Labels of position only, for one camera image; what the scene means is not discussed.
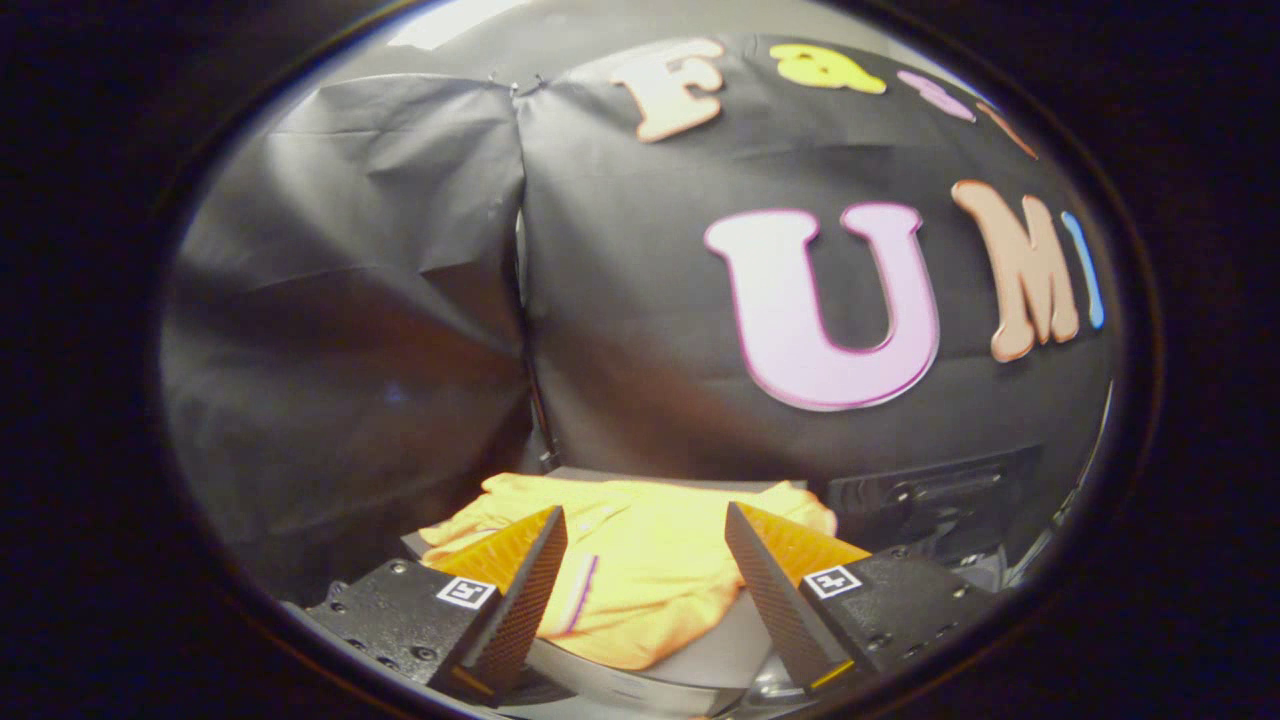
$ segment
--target black fabric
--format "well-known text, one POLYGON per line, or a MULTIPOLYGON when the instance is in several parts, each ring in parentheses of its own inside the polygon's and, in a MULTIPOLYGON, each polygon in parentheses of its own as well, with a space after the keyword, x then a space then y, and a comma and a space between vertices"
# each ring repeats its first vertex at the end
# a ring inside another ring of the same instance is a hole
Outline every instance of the black fabric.
MULTIPOLYGON (((662 477, 832 478, 1042 443, 1038 492, 1027 498, 1030 519, 1018 541, 1029 543, 1097 437, 1115 307, 1101 332, 1089 327, 1084 273, 1059 228, 1080 333, 998 364, 989 350, 998 325, 991 264, 950 190, 984 181, 1019 214, 1021 195, 1036 195, 1052 213, 1080 218, 1094 249, 1105 243, 1102 225, 1047 146, 1034 161, 988 118, 943 114, 896 78, 899 69, 920 70, 836 47, 890 90, 804 87, 781 77, 768 55, 771 45, 803 38, 714 40, 726 47, 712 60, 724 78, 714 94, 719 115, 660 142, 635 138, 639 110, 609 74, 677 41, 582 65, 518 99, 530 342, 561 460, 662 477), (837 343, 872 346, 887 331, 881 283, 865 242, 840 225, 841 211, 861 201, 906 204, 924 220, 918 237, 940 313, 937 361, 884 405, 791 407, 748 375, 728 273, 703 233, 746 210, 813 213, 822 229, 810 259, 826 327, 837 343)), ((973 105, 963 90, 936 82, 973 105)))
POLYGON ((214 529, 280 597, 398 555, 530 429, 509 92, 321 87, 255 136, 178 255, 161 370, 214 529))

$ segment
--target pink letter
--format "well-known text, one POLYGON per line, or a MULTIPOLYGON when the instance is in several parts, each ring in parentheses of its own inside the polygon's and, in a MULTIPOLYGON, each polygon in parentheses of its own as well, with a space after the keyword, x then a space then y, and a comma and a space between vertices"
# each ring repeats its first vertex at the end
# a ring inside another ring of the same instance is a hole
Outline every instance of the pink letter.
POLYGON ((932 79, 909 70, 899 70, 897 78, 918 90, 920 92, 920 97, 928 100, 929 104, 938 110, 942 110, 951 117, 960 118, 961 120, 969 120, 970 123, 978 122, 978 115, 974 115, 973 110, 966 108, 964 102, 947 95, 947 91, 932 79))
POLYGON ((764 392, 815 411, 891 400, 918 383, 938 350, 938 313, 915 240, 920 215, 884 202, 851 205, 845 229, 870 243, 884 286, 888 336, 870 348, 827 337, 806 246, 818 220, 801 210, 754 210, 707 228, 707 247, 728 264, 748 370, 764 392))

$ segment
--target folded shirt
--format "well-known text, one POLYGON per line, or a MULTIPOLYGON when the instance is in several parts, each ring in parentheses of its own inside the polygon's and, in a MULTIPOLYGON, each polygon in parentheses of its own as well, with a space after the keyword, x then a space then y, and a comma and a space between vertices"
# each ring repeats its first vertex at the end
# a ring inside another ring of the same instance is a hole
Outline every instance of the folded shirt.
POLYGON ((457 515, 419 530, 430 566, 550 505, 568 547, 538 637, 602 665, 643 670, 714 628, 742 587, 724 544, 730 501, 836 534, 813 493, 780 482, 759 493, 637 480, 584 482, 503 473, 457 515))

